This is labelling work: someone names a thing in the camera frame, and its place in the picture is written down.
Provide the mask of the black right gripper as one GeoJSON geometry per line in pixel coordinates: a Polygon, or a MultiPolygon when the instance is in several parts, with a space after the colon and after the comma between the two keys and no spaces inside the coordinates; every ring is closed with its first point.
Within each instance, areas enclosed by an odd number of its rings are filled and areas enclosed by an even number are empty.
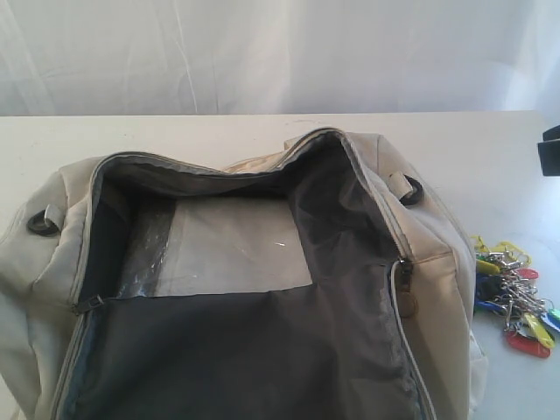
{"type": "Polygon", "coordinates": [[[537,144],[542,175],[560,176],[560,126],[557,125],[542,133],[542,141],[537,144]]]}

